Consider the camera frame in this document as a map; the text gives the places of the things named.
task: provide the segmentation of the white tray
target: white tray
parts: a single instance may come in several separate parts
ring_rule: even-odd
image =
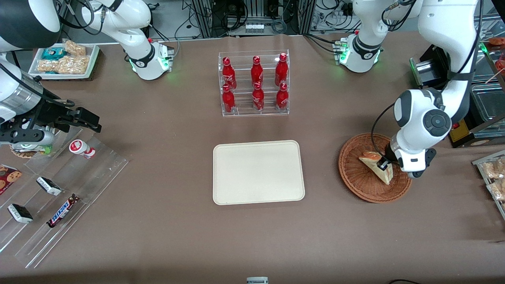
[[[100,52],[100,48],[96,44],[84,44],[80,43],[80,45],[86,47],[86,55],[89,56],[89,64],[86,72],[84,74],[51,74],[51,73],[41,73],[37,71],[38,61],[42,57],[42,52],[44,49],[38,49],[35,54],[35,58],[32,61],[30,66],[30,70],[28,70],[28,74],[31,76],[40,76],[44,80],[66,80],[66,79],[86,79],[89,78],[91,72],[93,71],[93,67],[98,57],[98,53]],[[55,43],[52,48],[61,48],[63,47],[62,43]]]
[[[213,174],[217,205],[299,201],[305,196],[300,147],[294,140],[217,145]]]

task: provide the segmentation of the red bottle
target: red bottle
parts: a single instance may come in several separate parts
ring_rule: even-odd
[[[223,78],[224,83],[230,85],[233,89],[237,88],[237,79],[235,77],[235,69],[231,66],[228,57],[223,58]]]
[[[235,97],[231,92],[231,87],[228,84],[223,86],[223,103],[224,110],[227,113],[235,113],[237,111],[237,107],[235,106]]]
[[[279,55],[279,63],[275,67],[275,85],[278,86],[280,83],[285,83],[287,79],[287,54],[281,53]]]
[[[279,112],[285,112],[289,102],[289,94],[287,93],[287,84],[281,83],[277,92],[277,100],[275,109]]]
[[[265,98],[265,93],[261,89],[262,84],[261,82],[255,82],[254,83],[254,90],[252,92],[252,107],[260,111],[263,109],[265,106],[264,98]]]
[[[259,56],[252,58],[251,85],[254,86],[256,82],[263,84],[263,67],[261,67]]]

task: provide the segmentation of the clear plastic box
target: clear plastic box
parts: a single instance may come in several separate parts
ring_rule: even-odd
[[[272,50],[272,51],[247,51],[247,52],[220,52],[218,59],[218,76],[219,90],[221,100],[221,112],[223,116],[257,116],[257,115],[287,115],[289,114],[289,102],[287,109],[284,112],[279,112],[275,109],[277,92],[279,87],[275,85],[275,67],[279,62],[279,55],[287,54],[287,64],[290,66],[289,50]],[[261,58],[261,66],[263,67],[263,92],[265,93],[265,107],[261,111],[253,108],[251,85],[251,67],[253,66],[253,56]],[[235,113],[227,113],[223,104],[223,58],[229,57],[231,66],[235,69],[237,79],[237,88],[233,90],[235,96],[235,105],[237,111]],[[291,99],[290,91],[290,73],[288,69],[286,84],[288,86],[289,99]]]

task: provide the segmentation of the wicker basket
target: wicker basket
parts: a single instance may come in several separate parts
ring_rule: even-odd
[[[384,149],[389,141],[390,138],[384,135],[374,134],[374,142],[379,149]],[[373,203],[392,202],[402,197],[412,184],[407,173],[396,165],[389,165],[393,167],[393,179],[386,185],[359,160],[367,151],[375,151],[370,133],[354,136],[340,150],[338,170],[347,187],[361,199]]]

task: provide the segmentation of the table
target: table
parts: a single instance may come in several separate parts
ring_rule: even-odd
[[[340,38],[340,35],[328,36]],[[172,73],[142,81],[118,45],[103,45],[92,82],[44,82],[100,115],[102,142],[130,163],[37,269],[10,244],[1,283],[503,283],[504,222],[471,161],[503,147],[451,149],[447,140],[408,193],[391,204],[358,199],[337,170],[341,146],[414,86],[410,57],[429,44],[395,32],[366,74],[335,66],[302,36],[183,42]],[[221,51],[289,49],[291,113],[223,118]],[[393,114],[377,132],[393,135]],[[306,196],[299,202],[218,206],[218,144],[293,139]],[[24,161],[0,149],[2,162]]]

